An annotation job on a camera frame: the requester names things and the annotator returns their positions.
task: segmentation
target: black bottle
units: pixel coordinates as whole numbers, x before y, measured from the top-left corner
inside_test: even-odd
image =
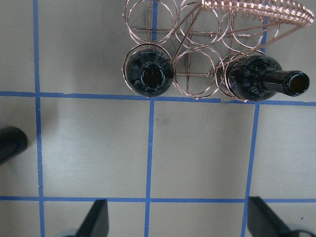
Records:
[[[27,146],[28,139],[21,129],[17,127],[0,129],[0,165],[25,151]]]
[[[289,96],[303,94],[310,85],[301,71],[282,71],[281,65],[265,55],[254,55],[232,62],[226,70],[231,89],[240,97],[263,101],[277,92]]]
[[[126,82],[136,93],[155,97],[172,84],[174,70],[171,58],[158,49],[146,48],[130,57],[126,66]]]

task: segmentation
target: spiral wire handle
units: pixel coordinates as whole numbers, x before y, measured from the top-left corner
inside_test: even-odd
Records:
[[[314,14],[302,4],[294,0],[196,0],[188,2],[183,0],[180,8],[177,8],[175,0],[169,0],[172,6],[168,6],[167,0],[139,0],[131,5],[131,0],[127,0],[124,9],[124,18],[131,38],[141,47],[154,46],[155,44],[161,50],[166,51],[161,45],[166,43],[171,35],[174,33],[176,39],[180,45],[172,57],[174,66],[174,86],[182,93],[193,98],[206,98],[213,95],[217,91],[221,91],[226,96],[240,101],[246,101],[241,98],[231,89],[229,80],[226,77],[226,71],[228,65],[232,62],[236,62],[239,59],[248,56],[249,54],[259,53],[263,54],[260,49],[268,46],[269,44],[286,37],[287,35],[299,30],[302,27],[308,26],[314,21]],[[140,3],[149,1],[149,23],[147,28],[131,27],[130,15]],[[153,29],[152,26],[152,2],[156,1],[163,6],[171,16],[171,29]],[[182,12],[185,9],[192,8],[188,14],[183,18]],[[217,30],[194,30],[194,24],[197,19],[201,17],[201,12],[206,11],[215,16],[215,24],[217,24]],[[259,20],[259,24],[255,26],[248,26],[242,29],[236,29],[236,18],[241,17],[244,19],[252,20],[256,22]],[[184,31],[183,24],[189,21],[189,27]],[[203,26],[209,26],[211,22],[205,21]],[[293,29],[279,35],[280,26],[283,24],[292,25]],[[245,33],[248,31],[258,30],[255,33]],[[148,31],[147,39],[139,37],[135,31]],[[152,40],[151,33],[166,32],[166,36]],[[262,43],[263,35],[267,31],[275,31],[273,37]],[[210,38],[208,43],[199,43],[193,40],[193,35],[202,35]],[[252,45],[242,42],[241,39],[252,39],[258,37]],[[227,56],[222,57],[213,46],[217,43],[223,43],[223,48],[229,50]],[[126,64],[129,56],[133,54],[133,48],[126,56],[123,65],[123,72],[126,72]],[[192,72],[192,54],[200,54],[201,59],[204,58],[209,63],[209,70],[206,72],[198,73]],[[186,72],[180,72],[178,65],[180,61],[187,61]],[[186,76],[185,88],[180,85],[179,77]],[[192,92],[190,90],[190,80],[192,77],[204,77],[208,85],[205,88],[201,88],[199,92]]]

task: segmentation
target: bottle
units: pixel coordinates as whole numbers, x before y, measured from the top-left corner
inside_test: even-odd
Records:
[[[25,133],[17,127],[0,129],[0,165],[23,152],[28,146]]]
[[[155,97],[172,84],[174,69],[171,58],[156,48],[138,51],[127,62],[126,83],[136,93]]]
[[[275,59],[265,55],[247,56],[230,63],[226,77],[235,94],[251,101],[267,100],[277,92],[299,96],[310,85],[305,73],[282,71]]]

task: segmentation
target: blue tape grid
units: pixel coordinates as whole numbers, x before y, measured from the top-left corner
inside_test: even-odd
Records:
[[[158,18],[158,2],[154,1],[153,4],[153,29],[157,28]],[[108,197],[109,202],[141,202],[145,203],[145,230],[144,237],[149,236],[150,224],[150,203],[244,203],[243,220],[241,228],[241,237],[245,235],[246,217],[247,217],[247,198],[250,195],[252,168],[255,154],[255,144],[257,136],[257,127],[259,120],[260,105],[284,105],[284,106],[316,106],[316,102],[297,102],[297,101],[275,101],[268,100],[261,103],[246,102],[245,104],[254,104],[254,122],[251,140],[251,150],[248,166],[247,184],[245,199],[216,199],[216,198],[151,198],[151,177],[152,177],[152,154],[153,154],[153,136],[154,136],[154,112],[155,101],[173,101],[173,102],[195,102],[195,103],[221,103],[221,99],[193,99],[189,97],[156,97],[145,98],[142,96],[134,95],[107,95],[107,94],[63,94],[63,93],[50,93],[40,91],[40,75],[39,75],[39,12],[38,0],[33,0],[33,21],[34,21],[34,71],[35,71],[35,93],[32,92],[16,92],[16,91],[0,91],[0,96],[12,97],[33,97],[36,101],[36,126],[37,126],[37,154],[38,154],[38,184],[39,196],[38,197],[9,197],[0,196],[0,200],[10,201],[38,201],[39,202],[39,217],[40,217],[40,234],[45,237],[45,220],[44,220],[44,202],[45,201],[95,201],[105,197],[44,197],[43,195],[43,175],[42,175],[42,156],[41,156],[41,117],[40,117],[40,98],[78,98],[78,99],[104,99],[104,100],[142,100],[150,101],[149,112],[149,134],[148,134],[148,163],[147,163],[147,183],[146,183],[146,197],[145,198],[113,198]],[[152,32],[152,39],[157,40],[157,32]],[[264,33],[262,44],[265,44],[267,34]],[[244,104],[239,101],[227,102],[231,104]],[[316,199],[265,199],[267,203],[316,203]]]

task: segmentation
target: bottle opening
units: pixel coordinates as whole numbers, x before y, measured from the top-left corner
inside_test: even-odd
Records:
[[[163,80],[164,75],[159,66],[150,64],[144,68],[142,73],[142,81],[146,86],[154,89],[161,85]]]
[[[306,75],[295,75],[289,82],[289,89],[295,94],[303,94],[309,85],[310,80]]]

